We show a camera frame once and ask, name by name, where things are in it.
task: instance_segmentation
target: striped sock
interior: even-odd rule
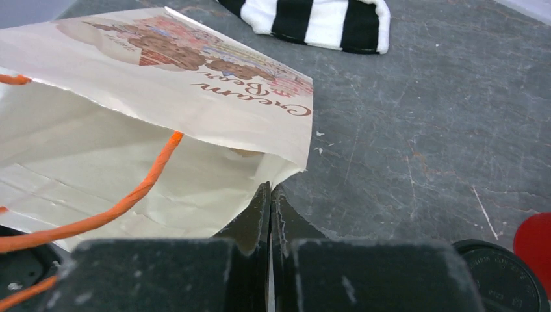
[[[359,54],[389,50],[385,0],[217,0],[257,34]]]

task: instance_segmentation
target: gray table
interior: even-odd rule
[[[255,35],[214,0],[80,0],[62,17],[167,5],[313,77],[308,172],[284,185],[330,237],[512,248],[551,211],[551,27],[488,0],[387,4],[387,55]]]

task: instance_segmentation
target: orange rope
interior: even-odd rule
[[[24,85],[31,80],[24,76],[11,77],[6,75],[0,75],[0,83],[8,83],[11,85]],[[175,131],[162,149],[157,159],[153,163],[153,166],[147,173],[146,178],[132,191],[120,200],[113,208],[105,211],[104,213],[91,216],[81,221],[77,221],[72,224],[60,226],[56,229],[50,229],[47,231],[39,231],[30,234],[23,234],[11,237],[0,237],[0,254],[6,252],[12,252],[14,250],[21,250],[26,248],[36,247],[49,242],[57,241],[59,239],[65,239],[74,235],[78,235],[93,229],[100,228],[105,224],[113,221],[115,218],[126,213],[137,202],[139,202],[148,192],[153,188],[154,184],[159,179],[164,166],[168,162],[170,155],[174,151],[178,144],[182,140],[184,134]],[[0,207],[0,213],[7,211],[6,207]],[[50,289],[55,284],[56,278],[48,278],[44,281],[25,289],[24,291],[17,292],[8,298],[0,300],[0,312],[3,312],[14,305]]]
[[[17,304],[20,304],[23,301],[36,296],[37,294],[47,291],[48,289],[52,288],[52,286],[54,286],[56,280],[57,277],[52,276],[41,281],[35,286],[29,287],[23,291],[17,292],[16,294],[9,296],[8,298],[0,300],[0,312],[4,312]]]

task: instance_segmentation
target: black round lid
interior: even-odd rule
[[[475,239],[454,248],[467,262],[486,312],[550,312],[543,286],[515,254]]]

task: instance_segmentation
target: red lid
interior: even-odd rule
[[[526,219],[515,234],[515,254],[534,272],[551,298],[551,213]]]

